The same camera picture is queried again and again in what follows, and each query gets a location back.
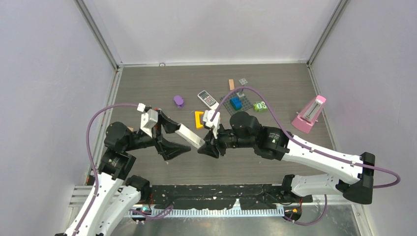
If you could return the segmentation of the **white remote battery cover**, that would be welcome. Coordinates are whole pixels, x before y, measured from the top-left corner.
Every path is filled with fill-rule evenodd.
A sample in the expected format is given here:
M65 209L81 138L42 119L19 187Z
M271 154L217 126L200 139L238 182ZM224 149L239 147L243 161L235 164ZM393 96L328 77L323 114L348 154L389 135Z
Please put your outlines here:
M188 127L186 127L184 124L180 124L179 128L175 131L177 135L185 139L189 144L191 144L196 149L201 148L205 141L195 134L193 131L191 131Z

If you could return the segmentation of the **white remote control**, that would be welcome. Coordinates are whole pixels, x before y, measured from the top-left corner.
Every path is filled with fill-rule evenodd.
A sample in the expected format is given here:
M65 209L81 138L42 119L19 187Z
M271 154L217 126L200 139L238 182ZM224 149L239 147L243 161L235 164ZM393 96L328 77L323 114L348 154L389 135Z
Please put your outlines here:
M210 109L216 110L219 103L206 91L203 90L198 93L197 97Z

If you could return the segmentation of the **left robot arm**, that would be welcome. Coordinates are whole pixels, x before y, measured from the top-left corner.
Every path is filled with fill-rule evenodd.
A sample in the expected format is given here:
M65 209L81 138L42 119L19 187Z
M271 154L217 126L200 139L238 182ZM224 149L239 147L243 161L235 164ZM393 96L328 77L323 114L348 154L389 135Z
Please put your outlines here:
M155 147L164 160L171 160L191 150L189 146L169 142L166 133L183 134L186 127L172 121L160 109L145 108L141 128L130 130L122 122L113 122L106 129L107 148L98 168L95 182L80 212L64 236L109 236L137 203L146 203L151 196L150 183L140 176L130 176L136 158L130 150Z

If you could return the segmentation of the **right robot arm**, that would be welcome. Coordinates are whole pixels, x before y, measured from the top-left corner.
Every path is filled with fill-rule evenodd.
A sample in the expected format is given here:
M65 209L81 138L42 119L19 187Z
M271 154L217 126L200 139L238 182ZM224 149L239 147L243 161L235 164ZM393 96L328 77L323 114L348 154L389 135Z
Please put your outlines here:
M214 158L229 148L252 148L264 159L299 163L323 172L321 175L286 175L281 197L293 202L308 195L341 195L348 201L369 205L373 199L375 155L340 153L307 142L277 127L263 126L255 116L238 112L230 118L230 128L220 123L214 110L205 111L202 123L209 129L198 153Z

